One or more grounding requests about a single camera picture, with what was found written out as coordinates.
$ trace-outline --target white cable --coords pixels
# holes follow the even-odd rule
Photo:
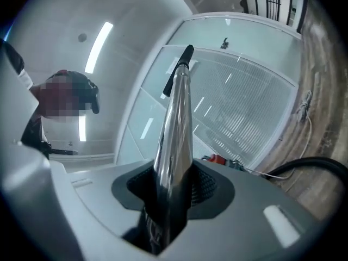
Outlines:
[[[308,122],[309,122],[309,134],[308,134],[306,145],[304,146],[303,151],[300,154],[300,157],[299,157],[300,159],[305,154],[305,151],[306,151],[306,149],[308,147],[310,138],[312,137],[312,121],[311,121],[311,119],[309,117],[309,114],[308,114],[308,107],[309,107],[309,103],[310,103],[311,99],[312,99],[312,91],[307,90],[306,95],[302,99],[302,102],[301,102],[301,104],[299,106],[299,109],[296,112],[297,113],[297,121],[298,122],[305,121],[305,120],[308,120]],[[286,177],[278,177],[278,176],[273,176],[273,175],[270,175],[270,174],[267,174],[267,173],[254,171],[254,170],[251,170],[251,169],[248,169],[248,168],[245,168],[245,169],[249,170],[249,171],[252,171],[252,172],[255,172],[255,173],[266,175],[266,176],[269,176],[269,177],[272,177],[272,178],[280,179],[280,180],[287,180],[287,179],[289,179],[294,174],[294,171],[295,171],[295,169],[292,169],[291,173],[289,175],[287,175]]]
[[[150,219],[150,226],[149,226],[149,229],[150,229],[150,242],[153,242],[157,246],[160,246],[159,241],[158,241],[159,240],[159,235],[157,235],[157,237],[155,238],[155,236],[152,233],[152,226],[153,226],[152,219]]]

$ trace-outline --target black nozzle tip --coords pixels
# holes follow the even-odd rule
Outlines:
[[[192,55],[194,53],[194,47],[193,45],[188,45],[187,48],[185,49],[184,53],[181,55],[178,63],[176,64],[172,74],[170,75],[170,78],[166,84],[166,86],[163,89],[163,94],[167,97],[170,96],[170,93],[172,91],[172,87],[173,87],[173,79],[174,79],[174,75],[175,75],[175,71],[178,68],[178,66],[181,65],[185,65],[187,68],[189,68],[189,63],[190,60],[192,58]]]

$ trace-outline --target ceiling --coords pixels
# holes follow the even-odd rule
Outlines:
[[[79,141],[77,121],[44,120],[52,146],[82,155],[113,153],[130,90],[148,52],[172,21],[191,14],[183,0],[29,0],[8,41],[36,84],[61,69],[84,73],[102,26],[106,21],[114,25],[93,74],[84,73],[101,95],[100,113],[86,115],[87,141]],[[81,33],[87,35],[84,42],[78,41]]]

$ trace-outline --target fluorescent light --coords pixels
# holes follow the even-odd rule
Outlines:
[[[201,103],[203,102],[203,100],[204,100],[204,97],[202,97],[201,100],[200,100],[200,102],[198,102],[198,105],[196,106],[194,112],[197,111],[198,107],[200,107],[200,105],[201,105]]]
[[[228,82],[229,78],[231,77],[231,73],[229,74],[229,76],[227,77],[225,84]]]
[[[96,61],[98,59],[100,50],[102,49],[102,46],[104,45],[104,42],[107,36],[109,35],[112,27],[113,25],[109,22],[106,22],[103,25],[103,28],[100,30],[98,37],[96,38],[96,41],[94,42],[91,52],[89,54],[85,72],[93,73],[94,66],[96,65]]]
[[[151,124],[152,124],[152,121],[153,121],[153,118],[149,118],[147,123],[146,123],[146,126],[144,128],[144,130],[142,131],[142,134],[141,134],[141,137],[140,139],[144,139],[146,134],[147,134],[147,131],[148,129],[150,128]]]
[[[86,116],[80,116],[78,118],[78,133],[80,141],[86,141]]]
[[[209,112],[209,110],[210,110],[211,108],[212,108],[212,106],[210,106],[210,107],[208,108],[208,110],[207,110],[207,112],[205,113],[204,117],[207,116],[207,114],[208,114],[208,112]]]

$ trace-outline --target wooden floor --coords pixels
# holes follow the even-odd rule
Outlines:
[[[198,12],[240,11],[239,0],[191,0]],[[299,158],[309,124],[298,123],[296,111],[307,90],[313,93],[309,116],[313,123],[304,154],[330,157],[348,166],[348,72],[344,48],[323,9],[309,0],[304,25],[301,81],[296,103],[279,141],[258,171],[270,171]],[[273,181],[318,219],[335,210],[342,186],[330,173],[312,167],[296,170],[286,181]]]

